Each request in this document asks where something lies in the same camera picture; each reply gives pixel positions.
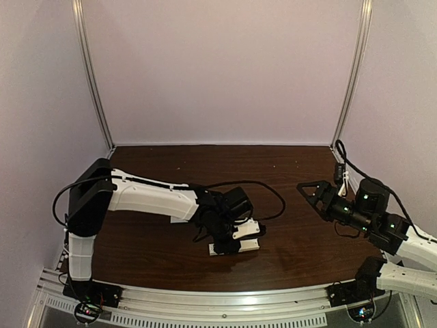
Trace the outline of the white remote control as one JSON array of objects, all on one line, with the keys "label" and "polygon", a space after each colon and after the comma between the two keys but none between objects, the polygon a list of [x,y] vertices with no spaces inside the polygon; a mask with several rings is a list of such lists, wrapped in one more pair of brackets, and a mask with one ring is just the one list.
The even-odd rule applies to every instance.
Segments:
[{"label": "white remote control", "polygon": [[210,243],[209,254],[211,256],[222,256],[238,254],[246,251],[256,251],[259,249],[259,242],[256,238],[249,240],[230,240],[227,243]]}]

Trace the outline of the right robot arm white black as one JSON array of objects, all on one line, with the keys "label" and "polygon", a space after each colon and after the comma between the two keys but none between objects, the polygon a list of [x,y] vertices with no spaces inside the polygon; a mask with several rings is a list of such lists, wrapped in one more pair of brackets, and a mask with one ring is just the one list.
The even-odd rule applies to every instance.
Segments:
[{"label": "right robot arm white black", "polygon": [[436,242],[407,218],[387,212],[390,193],[379,180],[361,180],[354,200],[340,196],[325,180],[302,182],[297,190],[325,221],[363,233],[379,250],[413,260],[425,270],[411,269],[370,256],[355,275],[360,291],[392,290],[436,300]]}]

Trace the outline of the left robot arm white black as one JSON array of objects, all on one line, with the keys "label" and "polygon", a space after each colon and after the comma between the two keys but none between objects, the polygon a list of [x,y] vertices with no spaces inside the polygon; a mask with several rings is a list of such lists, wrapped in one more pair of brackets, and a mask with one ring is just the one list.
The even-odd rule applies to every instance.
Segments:
[{"label": "left robot arm white black", "polygon": [[127,174],[97,159],[69,192],[67,214],[69,276],[91,280],[94,241],[109,211],[135,211],[193,222],[205,228],[213,242],[210,255],[238,254],[259,249],[259,223],[253,205],[240,187],[226,193],[192,184],[172,184]]}]

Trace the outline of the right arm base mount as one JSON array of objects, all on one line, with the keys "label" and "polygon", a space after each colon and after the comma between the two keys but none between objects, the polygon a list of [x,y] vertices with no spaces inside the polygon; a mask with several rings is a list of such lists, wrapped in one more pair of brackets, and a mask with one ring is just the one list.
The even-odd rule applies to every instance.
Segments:
[{"label": "right arm base mount", "polygon": [[352,280],[333,282],[326,287],[326,293],[332,308],[344,305],[349,319],[364,325],[380,316],[377,314],[376,297],[384,295],[385,291],[364,280]]}]

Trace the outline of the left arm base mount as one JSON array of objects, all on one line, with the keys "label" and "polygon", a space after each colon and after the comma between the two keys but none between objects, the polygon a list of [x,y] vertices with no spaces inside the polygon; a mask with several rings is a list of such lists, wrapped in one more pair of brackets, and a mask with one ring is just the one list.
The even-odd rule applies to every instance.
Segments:
[{"label": "left arm base mount", "polygon": [[82,325],[96,322],[104,312],[104,307],[117,308],[122,296],[121,286],[96,282],[76,281],[67,277],[63,295],[78,301],[73,309],[74,318]]}]

